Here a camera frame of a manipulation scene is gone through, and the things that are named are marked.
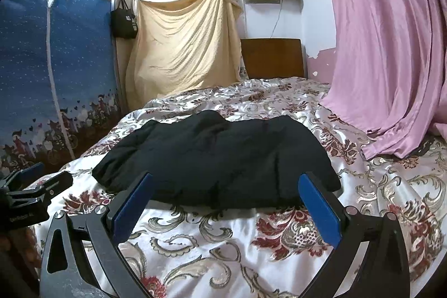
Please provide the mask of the black padded jacket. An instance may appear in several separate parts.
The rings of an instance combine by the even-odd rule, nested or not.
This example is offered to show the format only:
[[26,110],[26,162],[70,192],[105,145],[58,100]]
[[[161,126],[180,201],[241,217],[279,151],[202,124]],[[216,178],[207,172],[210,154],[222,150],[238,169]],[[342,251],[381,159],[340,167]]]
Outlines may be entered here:
[[113,147],[92,176],[117,194],[145,172],[155,201],[213,209],[301,206],[305,172],[328,191],[341,188],[324,147],[289,116],[230,122],[206,110],[174,123],[151,120]]

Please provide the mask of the floral satin bedspread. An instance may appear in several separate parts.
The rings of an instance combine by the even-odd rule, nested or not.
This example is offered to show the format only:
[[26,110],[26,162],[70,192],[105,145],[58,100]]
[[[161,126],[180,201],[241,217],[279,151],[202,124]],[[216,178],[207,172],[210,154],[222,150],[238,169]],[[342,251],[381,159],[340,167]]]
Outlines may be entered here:
[[[369,138],[322,107],[327,84],[298,77],[250,79],[226,88],[149,101],[65,170],[73,185],[49,213],[91,212],[108,204],[92,169],[123,137],[149,120],[172,123],[202,110],[229,121],[286,115],[317,137],[343,189],[339,200],[364,214],[398,217],[408,252],[411,295],[441,270],[446,257],[446,142],[433,139],[405,159],[364,159]],[[331,253],[304,209],[196,209],[151,202],[120,250],[154,297],[297,297]]]

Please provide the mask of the blue fabric wardrobe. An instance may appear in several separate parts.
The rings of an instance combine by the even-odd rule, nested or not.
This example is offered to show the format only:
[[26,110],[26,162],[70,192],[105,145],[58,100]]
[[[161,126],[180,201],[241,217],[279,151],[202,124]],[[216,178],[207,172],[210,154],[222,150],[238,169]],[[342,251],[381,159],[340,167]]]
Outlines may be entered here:
[[1,0],[1,174],[54,172],[121,118],[111,0]]

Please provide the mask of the pink curtain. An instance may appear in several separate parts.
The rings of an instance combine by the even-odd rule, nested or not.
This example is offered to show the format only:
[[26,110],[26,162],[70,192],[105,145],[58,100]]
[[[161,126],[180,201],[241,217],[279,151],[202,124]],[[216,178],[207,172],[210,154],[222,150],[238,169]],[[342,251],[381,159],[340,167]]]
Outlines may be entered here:
[[336,65],[323,105],[366,133],[367,159],[446,135],[446,0],[332,0]]

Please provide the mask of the brown wooden headboard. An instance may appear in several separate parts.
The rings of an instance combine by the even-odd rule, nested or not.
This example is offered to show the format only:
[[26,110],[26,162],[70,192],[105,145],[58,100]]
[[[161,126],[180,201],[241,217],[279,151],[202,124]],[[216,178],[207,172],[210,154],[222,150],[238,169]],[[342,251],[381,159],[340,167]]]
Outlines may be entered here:
[[241,46],[250,79],[305,76],[300,39],[242,39]]

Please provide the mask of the cream yellow hanging sheet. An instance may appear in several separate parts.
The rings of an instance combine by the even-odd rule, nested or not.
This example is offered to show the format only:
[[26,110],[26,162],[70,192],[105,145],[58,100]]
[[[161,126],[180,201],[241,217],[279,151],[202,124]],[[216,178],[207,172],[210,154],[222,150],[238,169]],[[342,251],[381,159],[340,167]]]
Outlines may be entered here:
[[138,0],[138,33],[126,71],[130,110],[152,99],[241,79],[236,0]]

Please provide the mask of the black hanging bag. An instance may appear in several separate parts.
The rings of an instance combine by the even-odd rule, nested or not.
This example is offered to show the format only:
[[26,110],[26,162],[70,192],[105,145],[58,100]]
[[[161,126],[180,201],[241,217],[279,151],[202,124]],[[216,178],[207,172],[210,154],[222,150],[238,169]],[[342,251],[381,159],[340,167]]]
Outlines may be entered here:
[[116,9],[111,12],[111,32],[114,38],[135,39],[137,36],[135,14],[126,0],[119,0]]

